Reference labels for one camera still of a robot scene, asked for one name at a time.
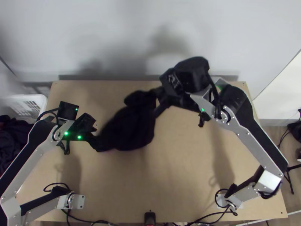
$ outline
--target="metal bracket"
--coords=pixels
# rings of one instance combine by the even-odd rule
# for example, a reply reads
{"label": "metal bracket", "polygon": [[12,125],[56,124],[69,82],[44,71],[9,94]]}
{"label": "metal bracket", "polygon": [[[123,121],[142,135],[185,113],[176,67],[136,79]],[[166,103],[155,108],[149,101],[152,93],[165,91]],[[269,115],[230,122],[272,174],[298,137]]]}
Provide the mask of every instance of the metal bracket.
{"label": "metal bracket", "polygon": [[71,191],[67,195],[62,195],[59,197],[57,209],[82,209],[85,203],[85,196],[80,194],[75,194]]}

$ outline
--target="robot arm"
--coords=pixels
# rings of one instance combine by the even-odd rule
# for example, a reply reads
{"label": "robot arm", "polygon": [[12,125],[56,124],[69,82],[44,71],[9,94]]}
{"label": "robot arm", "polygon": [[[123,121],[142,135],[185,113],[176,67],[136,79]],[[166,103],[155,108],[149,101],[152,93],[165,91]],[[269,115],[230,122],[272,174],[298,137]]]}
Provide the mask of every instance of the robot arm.
{"label": "robot arm", "polygon": [[84,113],[77,120],[78,106],[61,102],[59,121],[37,121],[28,135],[27,144],[0,178],[1,225],[29,225],[34,219],[53,209],[82,209],[85,196],[75,194],[69,188],[55,186],[48,195],[19,205],[16,193],[44,153],[62,147],[62,141],[81,140],[86,132],[93,130],[95,120]]}
{"label": "robot arm", "polygon": [[[242,202],[258,196],[268,199],[275,195],[288,162],[254,119],[247,94],[222,78],[211,79],[208,69],[204,58],[195,57],[180,62],[161,75],[160,80],[168,96],[178,98],[179,102],[189,96],[198,105],[201,117],[212,119],[222,128],[233,131],[260,163],[251,178],[240,185],[232,184],[221,197],[221,206],[230,205],[230,209],[236,211]],[[218,96],[214,95],[216,87],[220,89]],[[192,105],[189,108],[185,104],[182,106],[189,110],[192,108]]]}

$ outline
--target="white wall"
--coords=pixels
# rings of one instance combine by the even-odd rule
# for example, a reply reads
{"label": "white wall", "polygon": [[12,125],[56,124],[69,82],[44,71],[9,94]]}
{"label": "white wall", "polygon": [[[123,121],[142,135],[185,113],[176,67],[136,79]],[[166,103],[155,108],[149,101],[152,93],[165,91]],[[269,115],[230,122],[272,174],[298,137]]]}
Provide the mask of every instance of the white wall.
{"label": "white wall", "polygon": [[299,118],[301,108],[301,53],[253,101],[266,124],[287,125]]}
{"label": "white wall", "polygon": [[202,55],[256,97],[301,48],[300,0],[0,1],[0,54],[24,81],[161,74]]}

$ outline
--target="dark clothing pile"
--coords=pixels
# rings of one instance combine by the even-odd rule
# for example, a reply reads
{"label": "dark clothing pile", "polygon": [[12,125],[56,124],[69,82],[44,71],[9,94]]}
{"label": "dark clothing pile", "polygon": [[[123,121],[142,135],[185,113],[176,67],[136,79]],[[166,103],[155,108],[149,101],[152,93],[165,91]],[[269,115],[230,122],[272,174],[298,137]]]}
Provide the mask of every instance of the dark clothing pile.
{"label": "dark clothing pile", "polygon": [[156,94],[135,91],[124,99],[120,109],[103,127],[98,136],[90,135],[87,142],[96,151],[130,151],[149,144],[154,137]]}
{"label": "dark clothing pile", "polygon": [[27,144],[27,136],[32,128],[23,120],[0,116],[0,176]]}

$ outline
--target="tripod leg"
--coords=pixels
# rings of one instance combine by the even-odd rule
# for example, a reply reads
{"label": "tripod leg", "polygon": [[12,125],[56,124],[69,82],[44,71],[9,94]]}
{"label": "tripod leg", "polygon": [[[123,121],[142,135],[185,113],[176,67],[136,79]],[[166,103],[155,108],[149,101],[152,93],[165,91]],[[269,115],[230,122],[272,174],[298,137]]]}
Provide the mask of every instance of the tripod leg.
{"label": "tripod leg", "polygon": [[287,177],[286,176],[284,176],[285,177],[285,179],[288,181],[288,183],[289,183],[289,186],[290,186],[290,191],[292,192],[292,194],[295,194],[294,193],[294,189],[293,189],[293,185],[292,185],[292,181],[291,181],[291,179],[290,179],[290,176],[289,176],[289,171],[286,171],[287,172]]}

